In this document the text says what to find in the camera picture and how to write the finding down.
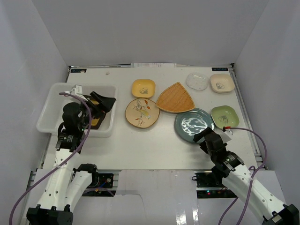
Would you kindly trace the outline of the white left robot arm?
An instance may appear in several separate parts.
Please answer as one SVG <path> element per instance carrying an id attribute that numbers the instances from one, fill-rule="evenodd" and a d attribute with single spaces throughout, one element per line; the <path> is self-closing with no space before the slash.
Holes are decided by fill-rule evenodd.
<path id="1" fill-rule="evenodd" d="M 83 194 L 109 188 L 96 165 L 81 164 L 75 168 L 75 163 L 90 133 L 92 120 L 102 122 L 116 98 L 104 97 L 94 91 L 90 94 L 91 99 L 70 91 L 63 95 L 77 101 L 62 109 L 63 122 L 58 128 L 53 169 L 33 185 L 36 187 L 48 180 L 37 205 L 27 210 L 26 218 L 31 225 L 70 225 L 74 208 Z"/>

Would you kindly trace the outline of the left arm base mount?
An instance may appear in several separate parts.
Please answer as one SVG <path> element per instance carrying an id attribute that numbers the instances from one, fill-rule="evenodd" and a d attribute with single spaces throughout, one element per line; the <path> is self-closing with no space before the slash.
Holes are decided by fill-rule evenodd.
<path id="1" fill-rule="evenodd" d="M 113 173 L 98 173 L 97 178 L 95 181 L 92 182 L 91 185 L 89 185 L 89 188 L 95 188 L 95 192 L 97 194 L 105 193 L 105 191 L 101 191 L 99 188 L 112 188 L 113 187 L 113 179 L 114 174 Z"/>

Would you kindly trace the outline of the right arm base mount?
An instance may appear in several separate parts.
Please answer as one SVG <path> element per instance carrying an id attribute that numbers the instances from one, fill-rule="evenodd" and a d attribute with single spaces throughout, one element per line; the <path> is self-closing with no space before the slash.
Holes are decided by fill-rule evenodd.
<path id="1" fill-rule="evenodd" d="M 198 199 L 235 198 L 236 195 L 220 183 L 216 183 L 212 172 L 196 172 L 192 177 L 196 184 Z"/>

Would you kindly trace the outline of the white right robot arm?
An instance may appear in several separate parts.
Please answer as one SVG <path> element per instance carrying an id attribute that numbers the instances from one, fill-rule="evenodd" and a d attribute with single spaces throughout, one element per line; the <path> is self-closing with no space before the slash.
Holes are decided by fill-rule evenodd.
<path id="1" fill-rule="evenodd" d="M 298 225 L 300 212 L 293 204 L 287 205 L 275 197 L 255 176 L 264 167 L 247 167 L 234 152 L 226 149 L 222 136 L 207 127 L 194 135 L 195 143 L 209 155 L 214 166 L 211 169 L 212 183 L 217 187 L 225 186 L 237 199 L 244 202 L 237 224 L 240 224 L 246 210 L 250 210 L 263 225 Z"/>

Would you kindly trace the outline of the blue-grey round plate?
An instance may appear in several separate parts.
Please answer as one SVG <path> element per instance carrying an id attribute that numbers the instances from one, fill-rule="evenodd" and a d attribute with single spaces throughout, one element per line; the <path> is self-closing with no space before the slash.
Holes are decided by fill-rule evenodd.
<path id="1" fill-rule="evenodd" d="M 192 144 L 195 144 L 194 135 L 207 127 L 215 129 L 213 119 L 206 111 L 199 108 L 179 113 L 174 121 L 175 133 L 184 141 Z"/>

